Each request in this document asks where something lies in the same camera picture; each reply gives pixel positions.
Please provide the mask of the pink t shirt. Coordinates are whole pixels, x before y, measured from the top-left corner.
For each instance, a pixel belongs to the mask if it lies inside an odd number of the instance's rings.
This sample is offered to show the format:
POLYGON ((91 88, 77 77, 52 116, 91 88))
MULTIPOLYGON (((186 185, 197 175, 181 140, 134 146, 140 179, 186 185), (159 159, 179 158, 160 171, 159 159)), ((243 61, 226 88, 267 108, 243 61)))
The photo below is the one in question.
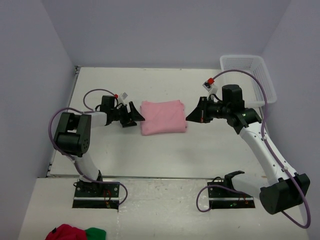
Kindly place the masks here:
POLYGON ((140 111, 145 119, 140 124, 143 136, 185 133, 187 131, 185 105, 180 100, 166 102, 143 101, 140 111))

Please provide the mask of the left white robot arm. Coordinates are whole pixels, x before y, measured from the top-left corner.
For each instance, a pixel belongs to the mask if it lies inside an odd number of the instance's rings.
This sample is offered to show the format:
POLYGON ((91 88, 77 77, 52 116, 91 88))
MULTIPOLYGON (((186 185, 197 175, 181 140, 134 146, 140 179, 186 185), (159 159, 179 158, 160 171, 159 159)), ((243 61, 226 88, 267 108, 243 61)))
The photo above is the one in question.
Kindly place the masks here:
POLYGON ((113 122, 120 122, 123 128, 128 128, 144 121, 145 118, 135 108, 134 103, 130 101, 125 104, 115 94, 104 95, 95 109, 79 111, 66 107, 57 111, 52 118, 57 115, 60 117, 54 134, 53 120, 49 122, 49 138, 54 149, 73 163, 79 174, 78 188, 87 190, 92 196, 97 197, 103 193, 107 185, 118 187, 120 185, 118 182, 103 181, 101 171, 89 154, 91 131, 93 128, 105 127, 113 122))

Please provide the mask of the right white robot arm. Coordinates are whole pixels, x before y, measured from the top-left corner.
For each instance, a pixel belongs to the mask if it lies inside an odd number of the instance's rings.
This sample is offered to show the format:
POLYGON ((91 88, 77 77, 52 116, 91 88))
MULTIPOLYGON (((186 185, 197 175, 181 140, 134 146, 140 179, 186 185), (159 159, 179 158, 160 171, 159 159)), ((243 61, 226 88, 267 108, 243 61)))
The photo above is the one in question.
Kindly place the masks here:
POLYGON ((253 108, 246 108, 239 85, 222 87, 222 99, 215 102, 200 97, 196 108, 186 117, 188 122, 209 123, 225 119, 250 147, 260 163, 268 186, 260 188, 259 200, 271 215, 303 203, 310 186, 309 177, 297 171, 283 158, 262 127, 262 119, 253 108))

